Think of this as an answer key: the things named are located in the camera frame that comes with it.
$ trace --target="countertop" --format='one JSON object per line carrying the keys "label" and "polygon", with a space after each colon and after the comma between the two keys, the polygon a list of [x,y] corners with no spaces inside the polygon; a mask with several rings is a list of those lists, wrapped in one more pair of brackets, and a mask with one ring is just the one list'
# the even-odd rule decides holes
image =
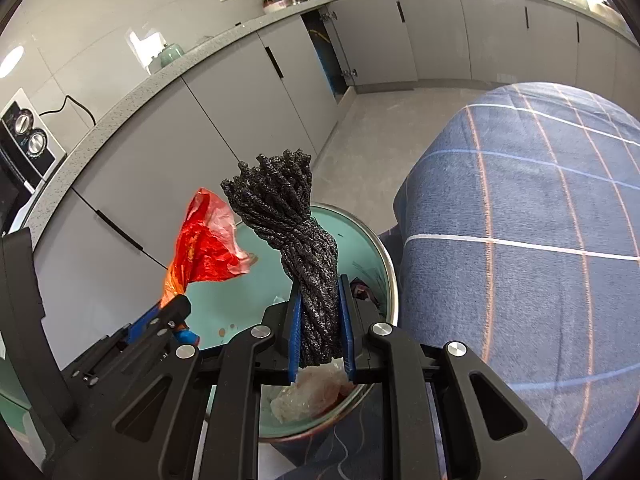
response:
{"label": "countertop", "polygon": [[[303,14],[336,0],[309,0],[302,4],[287,7],[271,14],[266,14],[238,25],[205,41],[185,53],[161,71],[146,78],[140,85],[109,110],[98,123],[82,138],[78,145],[68,154],[64,163],[53,175],[36,200],[27,216],[24,225],[31,229],[33,247],[42,236],[44,229],[53,215],[56,207],[69,190],[82,169],[98,152],[100,147],[127,121],[142,105],[153,98],[171,81],[180,77],[190,68],[233,42],[256,32],[272,23],[279,22],[295,14]],[[626,28],[617,26],[605,18],[591,12],[587,7],[578,6],[567,0],[546,0],[548,2],[567,7],[576,12],[596,20],[615,32],[637,44],[633,35]]]}

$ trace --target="white cabinet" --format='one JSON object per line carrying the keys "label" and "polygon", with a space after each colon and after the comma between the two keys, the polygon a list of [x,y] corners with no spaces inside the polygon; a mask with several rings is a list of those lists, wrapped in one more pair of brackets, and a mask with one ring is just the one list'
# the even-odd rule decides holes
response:
{"label": "white cabinet", "polygon": [[530,81],[575,86],[578,27],[575,12],[543,0],[525,0]]}
{"label": "white cabinet", "polygon": [[524,7],[524,0],[462,0],[472,79],[527,80],[530,54]]}
{"label": "white cabinet", "polygon": [[578,72],[575,85],[611,99],[616,73],[616,33],[578,15]]}
{"label": "white cabinet", "polygon": [[398,0],[338,0],[328,9],[356,85],[417,80]]}
{"label": "white cabinet", "polygon": [[206,187],[224,197],[220,182],[238,173],[238,160],[178,78],[120,127],[73,188],[167,266],[194,193]]}
{"label": "white cabinet", "polygon": [[640,50],[621,36],[616,36],[613,101],[640,120]]}
{"label": "white cabinet", "polygon": [[460,0],[399,0],[418,79],[471,79]]}
{"label": "white cabinet", "polygon": [[316,152],[338,121],[338,104],[300,16],[258,32],[282,73],[282,82]]}
{"label": "white cabinet", "polygon": [[166,270],[133,248],[69,190],[34,252],[60,368],[105,335],[136,320],[162,295]]}
{"label": "white cabinet", "polygon": [[239,160],[301,148],[316,154],[257,34],[198,63],[183,79]]}

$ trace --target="teal trash can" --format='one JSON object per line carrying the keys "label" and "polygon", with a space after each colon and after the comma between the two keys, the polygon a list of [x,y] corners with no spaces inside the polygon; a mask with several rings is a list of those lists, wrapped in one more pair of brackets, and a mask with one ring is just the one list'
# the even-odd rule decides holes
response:
{"label": "teal trash can", "polygon": [[[338,245],[338,273],[349,280],[360,278],[380,301],[386,320],[398,323],[398,285],[386,249],[363,222],[340,208],[313,204],[312,215],[331,233]],[[261,322],[266,307],[289,298],[291,280],[280,263],[280,252],[271,249],[244,223],[238,224],[238,245],[258,257],[251,271],[227,282],[191,283],[190,328],[200,336],[200,348],[227,343],[235,334]],[[260,408],[260,440],[281,442],[306,438],[335,424],[367,395],[371,386],[361,384],[340,405],[319,418],[280,423],[268,402]]]}

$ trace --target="white plastic bag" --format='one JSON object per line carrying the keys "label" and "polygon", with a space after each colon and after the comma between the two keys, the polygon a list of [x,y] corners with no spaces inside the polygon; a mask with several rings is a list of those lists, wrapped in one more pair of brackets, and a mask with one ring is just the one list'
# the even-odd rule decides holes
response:
{"label": "white plastic bag", "polygon": [[296,382],[281,389],[271,401],[271,411],[280,422],[315,418],[331,408],[338,396],[349,395],[353,387],[341,358],[301,368]]}

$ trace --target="black rope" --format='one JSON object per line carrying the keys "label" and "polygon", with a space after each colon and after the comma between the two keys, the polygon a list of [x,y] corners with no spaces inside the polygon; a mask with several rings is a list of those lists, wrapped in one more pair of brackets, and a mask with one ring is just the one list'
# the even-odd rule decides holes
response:
{"label": "black rope", "polygon": [[75,102],[79,107],[82,108],[82,110],[84,110],[85,112],[87,112],[89,114],[89,117],[91,117],[92,122],[94,123],[95,126],[95,117],[94,115],[89,111],[89,108],[87,108],[86,106],[84,106],[82,103],[79,103],[78,101],[76,101],[75,99],[73,99],[70,95],[65,95],[65,100],[62,101],[62,106],[60,108],[58,108],[57,110],[48,110],[47,112],[43,112],[40,114],[40,116],[42,117],[43,115],[47,115],[47,114],[57,114],[59,112],[62,111],[62,108],[65,107],[66,105],[66,100],[69,99],[70,101]]}
{"label": "black rope", "polygon": [[272,248],[282,267],[300,282],[302,343],[300,366],[341,357],[338,320],[338,247],[311,216],[311,156],[287,150],[257,157],[259,166],[240,162],[240,175],[221,184],[229,205]]}

